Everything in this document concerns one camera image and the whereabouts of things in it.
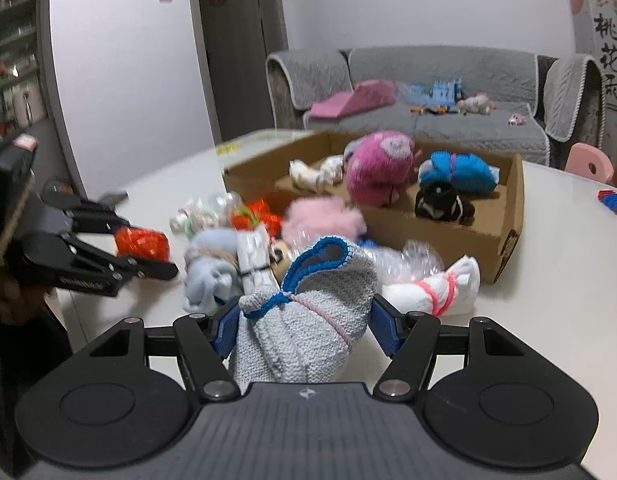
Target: tabletop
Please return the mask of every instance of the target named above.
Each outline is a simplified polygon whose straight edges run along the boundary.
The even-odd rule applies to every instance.
[[[184,268],[187,239],[170,233],[168,219],[189,198],[223,190],[221,167],[270,149],[305,132],[261,132],[238,144],[198,153],[129,184],[118,213],[134,225],[167,233],[172,257]],[[597,201],[607,186],[524,163],[524,228],[495,285],[482,285],[472,316],[488,316],[584,386],[599,409],[599,428],[583,465],[600,480],[617,480],[617,216]],[[111,237],[96,243],[114,251]],[[185,315],[183,275],[168,283],[134,280],[117,298],[61,292],[74,309],[86,341],[128,316],[165,326]],[[467,325],[471,316],[447,317]],[[386,368],[370,331],[355,346],[341,380],[372,387]],[[433,382],[461,368],[462,358],[438,359]],[[151,366],[181,382],[174,358]]]

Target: pink fuzzy ball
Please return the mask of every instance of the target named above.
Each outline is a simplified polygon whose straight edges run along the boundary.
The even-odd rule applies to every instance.
[[[309,234],[311,241],[322,236],[341,236],[354,242],[366,232],[366,223],[358,209],[346,207],[339,197],[300,198],[286,211],[282,239],[296,243],[302,232]]]
[[[348,163],[346,186],[351,198],[376,207],[390,205],[408,186],[414,164],[409,137],[400,132],[370,134]]]

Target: orange plastic wrapper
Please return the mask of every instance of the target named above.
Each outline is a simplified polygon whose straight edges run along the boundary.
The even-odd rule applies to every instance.
[[[171,248],[164,233],[123,227],[115,232],[117,256],[136,256],[168,262],[171,259]]]
[[[238,231],[252,231],[260,223],[271,238],[276,238],[282,230],[282,217],[271,213],[271,207],[262,198],[236,209],[231,215],[231,224]]]

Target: wall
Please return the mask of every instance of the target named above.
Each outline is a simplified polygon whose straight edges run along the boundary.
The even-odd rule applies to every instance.
[[[190,0],[50,0],[50,35],[89,196],[213,146]]]
[[[568,0],[282,0],[291,48],[472,44],[575,51]]]

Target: black plush toy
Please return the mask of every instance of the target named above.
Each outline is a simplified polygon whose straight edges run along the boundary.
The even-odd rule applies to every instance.
[[[475,216],[475,207],[450,182],[437,180],[420,188],[415,198],[415,216],[465,224]]]

